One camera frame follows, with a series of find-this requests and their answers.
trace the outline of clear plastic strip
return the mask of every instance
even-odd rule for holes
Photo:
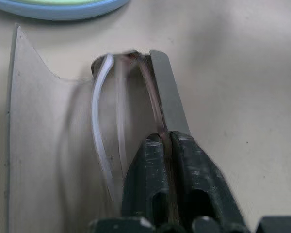
[[[115,63],[115,75],[117,76],[116,80],[116,126],[117,126],[117,138],[118,138],[118,150],[121,162],[122,176],[123,180],[125,179],[126,172],[128,170],[127,155],[125,148],[125,96],[126,96],[126,73],[125,65],[121,56],[116,58]]]
[[[116,195],[115,195],[114,180],[112,177],[109,162],[107,160],[106,151],[102,143],[101,132],[99,129],[99,115],[98,115],[99,96],[101,93],[102,85],[107,77],[107,74],[111,70],[113,64],[114,64],[113,56],[111,54],[107,54],[102,63],[101,69],[97,76],[96,83],[94,85],[93,98],[92,98],[92,130],[93,130],[94,143],[95,143],[96,150],[98,153],[102,174],[105,179],[111,200],[112,202],[115,202]]]

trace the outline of plastic strip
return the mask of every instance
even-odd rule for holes
[[[93,138],[96,146],[96,150],[99,157],[99,163],[101,166],[102,174],[107,184],[107,188],[111,197],[112,202],[115,202],[115,186],[110,169],[109,162],[107,160],[106,151],[102,143],[102,137],[99,129],[99,116],[98,116],[98,107],[99,107],[99,96],[101,93],[103,82],[105,81],[107,74],[111,70],[114,64],[114,58],[111,54],[107,54],[101,69],[98,73],[96,83],[93,90],[92,98],[92,130]]]
[[[122,57],[116,58],[115,75],[117,76],[117,99],[116,99],[116,126],[117,126],[117,139],[118,150],[121,162],[123,181],[128,170],[127,155],[125,148],[125,95],[126,95],[126,74],[125,65]]]
[[[177,205],[177,194],[176,194],[176,186],[174,184],[174,172],[172,168],[172,143],[169,137],[169,133],[165,124],[162,108],[160,105],[160,96],[157,92],[157,86],[155,81],[153,80],[150,73],[150,69],[146,62],[144,56],[142,56],[138,52],[133,52],[129,54],[129,57],[134,58],[138,66],[140,68],[141,74],[145,79],[145,85],[148,90],[150,101],[153,109],[154,119],[156,123],[156,127],[158,130],[158,134],[163,142],[164,145],[164,162],[166,167],[167,173],[167,180],[168,180],[168,188],[169,188],[169,213],[168,213],[168,222],[171,223],[179,223],[179,212],[178,212],[178,205]]]

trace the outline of white plastic strip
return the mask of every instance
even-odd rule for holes
[[[121,169],[123,180],[128,170],[126,148],[125,148],[125,96],[126,96],[126,74],[125,65],[121,57],[116,58],[115,63],[115,75],[116,79],[116,126],[117,126],[117,139],[118,139],[118,150],[120,155]]]
[[[99,107],[99,96],[101,93],[102,85],[104,80],[106,79],[107,74],[114,64],[114,58],[111,54],[107,54],[103,64],[101,65],[100,71],[97,76],[96,83],[94,85],[93,90],[93,98],[92,98],[92,130],[93,137],[96,146],[96,150],[99,157],[99,162],[102,170],[103,177],[105,179],[107,188],[109,190],[109,194],[112,202],[115,202],[115,186],[112,177],[112,173],[110,170],[110,165],[107,160],[106,151],[104,149],[102,143],[102,137],[99,129],[99,117],[98,117],[98,107]]]

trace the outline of cardboard edge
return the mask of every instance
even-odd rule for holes
[[[9,202],[10,202],[10,109],[11,109],[11,94],[12,94],[12,81],[13,81],[13,71],[14,71],[14,60],[15,60],[15,51],[16,51],[16,42],[18,30],[21,30],[19,24],[15,24],[14,31],[12,35],[12,43],[11,43],[11,53],[10,53],[10,64],[9,64],[9,74],[8,74],[8,82],[7,82],[7,98],[6,98],[6,158],[5,158],[5,175],[6,175],[6,188],[4,191],[5,198],[5,232],[9,233]]]

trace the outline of white table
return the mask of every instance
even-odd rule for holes
[[[192,135],[225,174],[250,229],[263,215],[291,215],[291,0],[132,0],[83,22],[0,11],[0,232],[15,22],[62,77],[90,77],[106,52],[165,52]]]

